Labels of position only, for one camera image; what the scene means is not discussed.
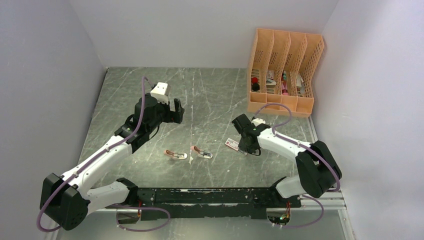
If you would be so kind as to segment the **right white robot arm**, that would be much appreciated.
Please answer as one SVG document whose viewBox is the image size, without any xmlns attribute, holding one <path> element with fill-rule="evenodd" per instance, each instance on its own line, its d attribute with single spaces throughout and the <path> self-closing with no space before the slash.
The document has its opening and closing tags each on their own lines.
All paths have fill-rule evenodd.
<svg viewBox="0 0 424 240">
<path fill-rule="evenodd" d="M 241 114 L 232 120 L 240 134 L 238 148 L 259 156 L 263 150 L 274 152 L 295 163 L 297 174 L 278 180 L 270 193 L 270 202 L 282 207 L 290 197 L 307 194 L 320 198 L 331 188 L 340 188 L 342 172 L 328 146 L 320 140 L 305 142 L 288 137 L 266 124 L 261 118 L 249 119 Z"/>
</svg>

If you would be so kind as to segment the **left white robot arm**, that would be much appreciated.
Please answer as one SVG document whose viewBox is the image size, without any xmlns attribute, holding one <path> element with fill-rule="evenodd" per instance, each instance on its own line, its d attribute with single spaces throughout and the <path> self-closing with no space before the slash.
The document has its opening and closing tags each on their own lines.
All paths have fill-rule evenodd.
<svg viewBox="0 0 424 240">
<path fill-rule="evenodd" d="M 185 110 L 177 98 L 174 107 L 175 110 L 171 110 L 168 102 L 161 103 L 147 93 L 104 146 L 73 169 L 61 175 L 48 175 L 42 184 L 37 227 L 47 231 L 41 226 L 42 216 L 47 215 L 59 227 L 69 231 L 99 209 L 115 204 L 126 208 L 138 205 L 139 188 L 124 177 L 103 187 L 93 188 L 93 185 L 117 162 L 148 142 L 161 123 L 180 124 Z"/>
</svg>

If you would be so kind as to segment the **pink stapler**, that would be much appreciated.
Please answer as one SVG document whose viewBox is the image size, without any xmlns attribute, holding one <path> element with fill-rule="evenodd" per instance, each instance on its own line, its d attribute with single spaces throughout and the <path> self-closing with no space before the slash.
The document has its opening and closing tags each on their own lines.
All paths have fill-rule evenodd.
<svg viewBox="0 0 424 240">
<path fill-rule="evenodd" d="M 164 155 L 173 160 L 186 160 L 188 157 L 188 155 L 184 152 L 175 152 L 168 149 L 164 151 Z"/>
<path fill-rule="evenodd" d="M 212 159 L 213 158 L 213 154 L 210 152 L 207 152 L 203 149 L 198 148 L 195 145 L 192 145 L 190 148 L 195 154 L 197 154 L 198 157 L 200 158 L 204 158 L 204 159 Z"/>
</svg>

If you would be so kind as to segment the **red white staple box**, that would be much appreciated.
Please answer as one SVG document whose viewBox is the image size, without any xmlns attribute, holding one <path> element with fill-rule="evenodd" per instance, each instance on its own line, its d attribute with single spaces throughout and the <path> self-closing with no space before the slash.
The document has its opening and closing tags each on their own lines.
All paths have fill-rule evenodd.
<svg viewBox="0 0 424 240">
<path fill-rule="evenodd" d="M 233 140 L 232 138 L 228 138 L 228 139 L 225 141 L 225 145 L 226 145 L 227 147 L 229 147 L 230 149 L 232 149 L 232 150 L 234 150 L 234 151 L 236 151 L 236 152 L 238 152 L 238 153 L 240 153 L 240 154 L 243 154 L 244 156 L 246 156 L 246 155 L 248 154 L 247 152 L 245 152 L 245 151 L 241 150 L 241 149 L 239 148 L 239 142 L 237 142 L 237 141 Z"/>
</svg>

